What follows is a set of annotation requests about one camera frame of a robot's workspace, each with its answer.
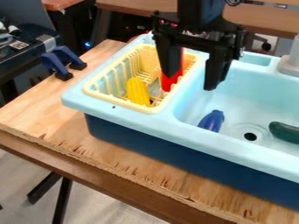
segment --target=dark green object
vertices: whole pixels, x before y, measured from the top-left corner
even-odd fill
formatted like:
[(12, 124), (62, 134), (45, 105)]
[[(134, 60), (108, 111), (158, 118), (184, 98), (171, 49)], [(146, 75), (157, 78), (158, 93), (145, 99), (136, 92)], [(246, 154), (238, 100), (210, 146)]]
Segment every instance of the dark green object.
[(299, 144), (299, 128), (282, 122), (272, 122), (269, 124), (269, 129), (275, 137), (293, 144)]

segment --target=wooden table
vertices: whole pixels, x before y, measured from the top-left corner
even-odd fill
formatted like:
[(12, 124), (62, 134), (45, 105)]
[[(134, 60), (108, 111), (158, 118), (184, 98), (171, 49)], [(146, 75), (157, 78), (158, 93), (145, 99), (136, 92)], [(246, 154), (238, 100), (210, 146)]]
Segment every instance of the wooden table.
[(0, 148), (171, 223), (299, 223), (299, 213), (88, 134), (60, 95), (124, 45), (105, 40), (73, 79), (51, 76), (1, 108)]
[(84, 0), (42, 0), (48, 11), (61, 11)]
[[(261, 0), (262, 2), (299, 5), (297, 0)], [(96, 0), (107, 11), (119, 11), (148, 17), (154, 10), (177, 11), (177, 0)], [(241, 4), (226, 6), (224, 18), (244, 25), (250, 32), (293, 38), (299, 32), (299, 10)]]

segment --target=yellow dish rack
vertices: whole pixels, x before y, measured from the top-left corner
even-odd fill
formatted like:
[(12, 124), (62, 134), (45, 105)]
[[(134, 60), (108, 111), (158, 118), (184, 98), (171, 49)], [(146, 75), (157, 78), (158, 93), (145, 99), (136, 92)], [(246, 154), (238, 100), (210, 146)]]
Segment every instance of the yellow dish rack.
[[(185, 53), (183, 61), (184, 76), (188, 74), (192, 66), (198, 61), (198, 55)], [(174, 84), (170, 92), (161, 89), (161, 68), (154, 45), (140, 44), (123, 54), (114, 63), (111, 63), (101, 72), (93, 76), (83, 85), (83, 92), (94, 98), (116, 105), (134, 109), (143, 113), (153, 114), (158, 112), (167, 102), (178, 84)], [(140, 105), (128, 99), (127, 82), (136, 77), (146, 86), (150, 104)]]

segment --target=cable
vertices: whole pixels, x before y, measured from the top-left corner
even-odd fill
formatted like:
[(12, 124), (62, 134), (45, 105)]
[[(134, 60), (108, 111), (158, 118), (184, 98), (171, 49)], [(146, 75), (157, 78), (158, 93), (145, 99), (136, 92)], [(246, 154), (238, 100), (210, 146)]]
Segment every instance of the cable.
[(225, 1), (229, 6), (232, 6), (232, 7), (238, 6), (239, 4), (241, 4), (243, 2), (242, 0), (225, 0)]

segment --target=sink drain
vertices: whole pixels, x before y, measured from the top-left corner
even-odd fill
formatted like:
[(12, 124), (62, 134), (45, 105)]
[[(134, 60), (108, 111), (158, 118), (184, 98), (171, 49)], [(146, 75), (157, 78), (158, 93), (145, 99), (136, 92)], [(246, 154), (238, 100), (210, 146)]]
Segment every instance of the sink drain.
[(268, 129), (253, 123), (238, 123), (237, 125), (231, 126), (227, 134), (231, 137), (262, 146), (270, 146), (273, 141)]
[(248, 141), (251, 141), (251, 142), (253, 142), (253, 141), (255, 141), (256, 139), (257, 139), (257, 136), (254, 134), (254, 133), (246, 133), (245, 135), (244, 135), (244, 138), (246, 139), (246, 140), (248, 140)]

